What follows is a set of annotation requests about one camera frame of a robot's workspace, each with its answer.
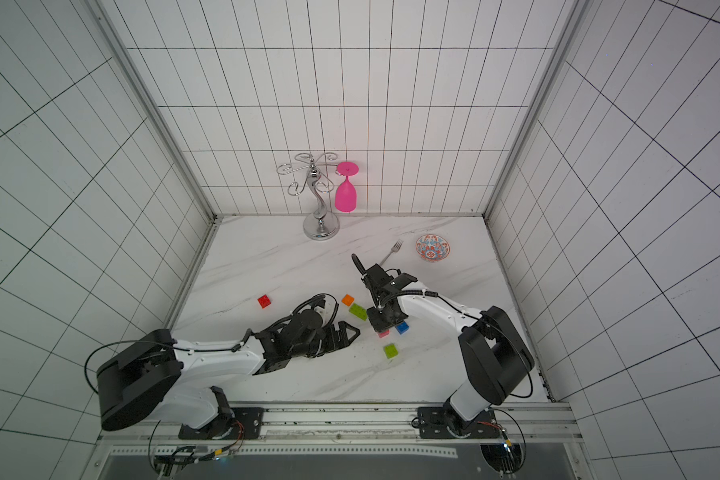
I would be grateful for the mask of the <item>small lime green lego brick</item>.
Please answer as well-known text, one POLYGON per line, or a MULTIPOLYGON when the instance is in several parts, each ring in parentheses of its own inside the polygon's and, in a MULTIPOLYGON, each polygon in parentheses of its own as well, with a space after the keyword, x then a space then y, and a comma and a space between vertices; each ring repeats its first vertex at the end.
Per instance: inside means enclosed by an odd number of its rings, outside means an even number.
POLYGON ((397 346, 394 343, 384 345, 383 352, 387 359, 393 359, 399 355, 397 346))

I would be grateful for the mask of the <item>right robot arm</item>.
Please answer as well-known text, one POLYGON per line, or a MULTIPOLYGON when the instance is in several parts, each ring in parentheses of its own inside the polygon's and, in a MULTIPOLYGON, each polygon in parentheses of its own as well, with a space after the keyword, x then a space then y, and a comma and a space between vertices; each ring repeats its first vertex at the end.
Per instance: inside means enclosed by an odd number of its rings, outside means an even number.
POLYGON ((503 309, 458 305, 401 270, 392 276, 380 264, 365 267, 357 255, 352 261, 371 295, 373 306, 367 315, 376 332, 413 318, 457 338, 467 379, 443 405, 454 428, 465 427, 490 406, 502 404, 530 379, 534 359, 503 309))

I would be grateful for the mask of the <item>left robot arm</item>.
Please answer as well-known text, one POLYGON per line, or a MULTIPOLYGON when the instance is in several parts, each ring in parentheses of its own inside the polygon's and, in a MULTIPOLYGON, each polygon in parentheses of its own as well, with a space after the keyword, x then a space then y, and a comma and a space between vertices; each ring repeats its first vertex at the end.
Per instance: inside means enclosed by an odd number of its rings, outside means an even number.
POLYGON ((190 342, 154 330, 97 369, 101 427, 113 432, 148 420, 179 424, 182 439, 228 437, 241 421, 219 380, 273 373, 294 358, 345 349, 359 335, 308 306, 240 340, 190 342))

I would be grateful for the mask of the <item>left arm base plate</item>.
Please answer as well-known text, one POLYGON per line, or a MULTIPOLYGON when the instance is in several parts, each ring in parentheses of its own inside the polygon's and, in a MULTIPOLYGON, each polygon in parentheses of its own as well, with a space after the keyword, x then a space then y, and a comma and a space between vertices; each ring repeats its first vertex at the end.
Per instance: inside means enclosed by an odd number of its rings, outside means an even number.
POLYGON ((260 435, 264 412, 261 407, 232 408, 229 413, 219 413, 215 419, 200 429, 182 425, 178 438, 232 441, 242 435, 243 440, 255 440, 260 435))

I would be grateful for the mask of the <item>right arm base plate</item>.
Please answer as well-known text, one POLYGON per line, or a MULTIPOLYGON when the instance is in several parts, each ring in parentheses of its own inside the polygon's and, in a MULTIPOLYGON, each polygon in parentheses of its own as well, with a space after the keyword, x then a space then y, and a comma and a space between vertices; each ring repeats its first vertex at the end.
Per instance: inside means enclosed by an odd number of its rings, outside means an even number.
POLYGON ((464 420, 450 407, 419 407, 410 422, 422 439, 499 439, 501 427, 494 411, 482 410, 474 419, 464 420))

